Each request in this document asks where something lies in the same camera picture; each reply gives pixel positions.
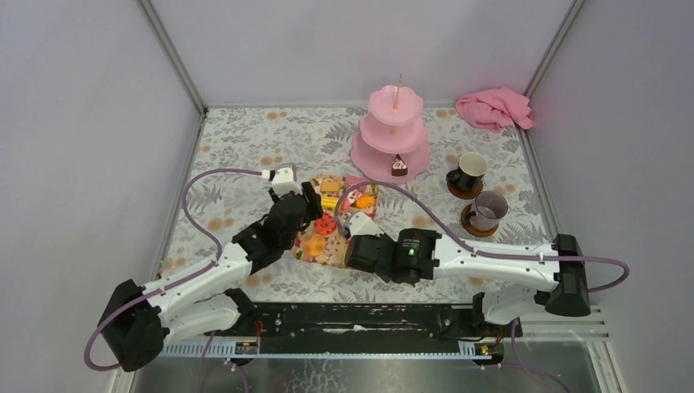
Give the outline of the pink cloth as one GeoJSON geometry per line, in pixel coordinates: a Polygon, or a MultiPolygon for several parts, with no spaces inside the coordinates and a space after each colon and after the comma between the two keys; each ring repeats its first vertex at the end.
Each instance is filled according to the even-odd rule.
{"type": "Polygon", "coordinates": [[[529,98],[506,87],[464,94],[455,109],[468,124],[494,133],[513,125],[523,130],[534,127],[529,98]]]}

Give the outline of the purple mug black handle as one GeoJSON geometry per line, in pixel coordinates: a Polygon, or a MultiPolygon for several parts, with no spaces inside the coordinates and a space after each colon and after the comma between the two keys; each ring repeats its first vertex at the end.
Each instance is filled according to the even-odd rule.
{"type": "Polygon", "coordinates": [[[481,192],[471,203],[473,208],[483,216],[501,221],[507,215],[508,204],[503,195],[494,191],[481,192]]]}

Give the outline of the tan biscuit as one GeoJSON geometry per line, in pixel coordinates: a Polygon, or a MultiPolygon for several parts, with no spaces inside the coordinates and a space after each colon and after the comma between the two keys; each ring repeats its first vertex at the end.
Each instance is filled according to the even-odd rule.
{"type": "Polygon", "coordinates": [[[320,191],[326,192],[326,193],[339,192],[340,189],[341,189],[341,185],[337,181],[324,181],[321,183],[321,186],[320,186],[320,191]]]}

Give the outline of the orange round pastry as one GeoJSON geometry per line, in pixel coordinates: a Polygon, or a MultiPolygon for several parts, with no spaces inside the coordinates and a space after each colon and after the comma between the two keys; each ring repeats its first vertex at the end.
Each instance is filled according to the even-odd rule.
{"type": "Polygon", "coordinates": [[[327,244],[326,238],[319,233],[312,233],[305,237],[301,242],[301,250],[307,257],[320,256],[327,244]]]}

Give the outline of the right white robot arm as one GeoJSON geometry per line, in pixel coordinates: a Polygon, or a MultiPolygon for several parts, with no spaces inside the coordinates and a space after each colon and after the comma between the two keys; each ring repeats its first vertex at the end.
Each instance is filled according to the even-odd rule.
{"type": "Polygon", "coordinates": [[[469,324],[480,337],[490,337],[526,314],[590,315],[584,265],[561,261],[557,244],[495,248],[501,258],[489,257],[476,243],[462,247],[449,235],[408,228],[397,239],[385,233],[352,235],[345,264],[386,282],[409,285],[452,277],[508,282],[502,290],[475,295],[469,324]]]}

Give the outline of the floral dessert tray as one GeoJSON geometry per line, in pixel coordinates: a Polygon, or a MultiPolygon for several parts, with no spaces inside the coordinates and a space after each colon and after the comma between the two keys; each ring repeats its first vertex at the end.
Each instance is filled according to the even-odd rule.
{"type": "MultiPolygon", "coordinates": [[[[343,192],[346,190],[346,187],[344,185],[344,178],[345,176],[341,175],[334,175],[334,174],[316,174],[311,178],[311,184],[313,185],[313,188],[315,192],[320,196],[329,196],[329,197],[341,197],[343,192]],[[339,192],[321,192],[320,191],[320,186],[321,183],[324,181],[337,181],[341,185],[341,189],[339,192]]],[[[375,185],[370,185],[370,186],[362,186],[358,188],[359,191],[363,193],[363,195],[372,195],[376,198],[378,198],[378,187],[375,185]]],[[[331,210],[324,210],[323,214],[329,214],[332,215],[335,219],[336,214],[340,215],[340,221],[345,224],[346,220],[355,213],[358,212],[363,212],[366,215],[370,216],[371,218],[376,216],[376,205],[372,208],[368,209],[358,209],[355,205],[352,205],[350,208],[347,209],[346,212],[342,212],[342,205],[341,208],[337,208],[335,211],[331,210]]],[[[313,229],[313,222],[304,230],[299,232],[297,235],[294,246],[291,249],[292,255],[300,261],[307,262],[307,263],[314,263],[314,264],[320,264],[320,265],[326,265],[330,267],[335,267],[335,268],[344,268],[345,267],[345,253],[348,247],[348,241],[345,237],[340,235],[337,231],[332,233],[329,236],[326,236],[327,244],[325,247],[325,251],[317,257],[307,257],[304,255],[303,251],[301,250],[301,242],[302,240],[307,237],[308,235],[315,233],[313,229]]]]}

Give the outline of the brown wooden saucer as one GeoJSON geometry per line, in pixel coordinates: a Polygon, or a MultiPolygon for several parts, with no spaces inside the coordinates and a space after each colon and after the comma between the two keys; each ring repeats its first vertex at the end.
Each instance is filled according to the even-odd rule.
{"type": "Polygon", "coordinates": [[[447,187],[449,192],[455,197],[463,200],[473,200],[483,191],[484,183],[478,183],[471,190],[463,190],[453,183],[447,183],[447,187]]]}
{"type": "Polygon", "coordinates": [[[463,209],[460,222],[463,228],[475,237],[490,237],[498,230],[499,226],[497,220],[489,219],[478,213],[473,205],[468,205],[463,209]]]}

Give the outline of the pink wafer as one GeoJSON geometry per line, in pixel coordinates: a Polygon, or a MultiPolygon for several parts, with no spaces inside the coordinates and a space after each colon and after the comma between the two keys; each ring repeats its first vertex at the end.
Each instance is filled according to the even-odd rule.
{"type": "Polygon", "coordinates": [[[344,178],[344,185],[346,188],[351,188],[356,184],[364,183],[366,181],[367,180],[365,178],[362,178],[359,176],[348,175],[348,176],[345,176],[345,178],[344,178]]]}

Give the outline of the black mug white inside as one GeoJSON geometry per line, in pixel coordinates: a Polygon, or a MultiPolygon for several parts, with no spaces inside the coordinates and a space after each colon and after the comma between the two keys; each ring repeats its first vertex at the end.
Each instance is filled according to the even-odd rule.
{"type": "Polygon", "coordinates": [[[464,192],[473,191],[489,170],[489,162],[479,153],[468,152],[459,157],[457,168],[446,175],[448,185],[464,192]]]}

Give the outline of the chocolate cake piece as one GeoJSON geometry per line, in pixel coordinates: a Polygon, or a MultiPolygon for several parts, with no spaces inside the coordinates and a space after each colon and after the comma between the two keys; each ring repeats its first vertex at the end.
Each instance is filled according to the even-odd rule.
{"type": "Polygon", "coordinates": [[[400,155],[396,155],[391,166],[393,177],[403,177],[408,174],[408,166],[400,155]]]}

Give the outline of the red donut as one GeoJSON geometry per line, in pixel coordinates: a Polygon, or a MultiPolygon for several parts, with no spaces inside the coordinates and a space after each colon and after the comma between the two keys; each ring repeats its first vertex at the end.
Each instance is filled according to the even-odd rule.
{"type": "Polygon", "coordinates": [[[320,219],[313,222],[313,229],[324,237],[331,235],[336,231],[336,222],[334,217],[329,214],[324,214],[320,219]]]}

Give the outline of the floral tablecloth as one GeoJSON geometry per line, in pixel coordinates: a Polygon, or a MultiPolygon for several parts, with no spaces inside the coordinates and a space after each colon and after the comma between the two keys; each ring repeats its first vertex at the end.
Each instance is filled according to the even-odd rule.
{"type": "MultiPolygon", "coordinates": [[[[180,214],[160,262],[169,276],[212,256],[216,242],[228,242],[268,211],[266,182],[255,171],[285,163],[300,181],[316,174],[356,175],[349,154],[363,108],[271,108],[211,110],[201,132],[187,194],[189,211],[180,214]]],[[[430,163],[398,191],[380,191],[376,222],[391,236],[403,228],[450,227],[468,238],[459,222],[465,203],[453,196],[445,175],[459,156],[477,152],[490,165],[484,188],[500,193],[509,205],[494,242],[531,245],[551,239],[526,164],[521,136],[514,128],[494,133],[464,122],[449,107],[424,110],[430,163]]],[[[463,303],[481,291],[502,288],[482,278],[446,278],[415,286],[383,282],[375,275],[297,260],[291,252],[241,284],[257,301],[350,303],[463,303]]]]}

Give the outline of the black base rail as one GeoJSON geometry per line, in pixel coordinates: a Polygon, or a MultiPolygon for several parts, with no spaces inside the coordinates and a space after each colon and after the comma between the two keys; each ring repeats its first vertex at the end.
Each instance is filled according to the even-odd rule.
{"type": "Polygon", "coordinates": [[[237,355],[407,358],[489,356],[521,337],[517,325],[486,323],[468,304],[258,302],[217,337],[238,340],[237,355]]]}

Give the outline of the strawberry cream cake slice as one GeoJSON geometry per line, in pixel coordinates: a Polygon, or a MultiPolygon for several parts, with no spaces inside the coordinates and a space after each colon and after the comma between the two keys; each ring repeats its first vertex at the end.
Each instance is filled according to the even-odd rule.
{"type": "Polygon", "coordinates": [[[348,208],[350,208],[352,205],[354,205],[358,199],[360,199],[363,196],[363,193],[359,191],[358,189],[353,190],[350,192],[347,196],[345,201],[342,204],[342,212],[346,212],[348,208]]]}

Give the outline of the pink three-tier cake stand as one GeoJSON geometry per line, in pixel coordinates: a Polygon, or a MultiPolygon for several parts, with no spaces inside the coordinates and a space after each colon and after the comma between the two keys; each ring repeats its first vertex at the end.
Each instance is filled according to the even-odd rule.
{"type": "Polygon", "coordinates": [[[371,93],[368,114],[352,138],[350,159],[367,178],[407,183],[430,163],[430,141],[423,121],[424,100],[400,79],[396,85],[371,93]],[[400,155],[408,174],[393,177],[391,166],[400,155]]]}

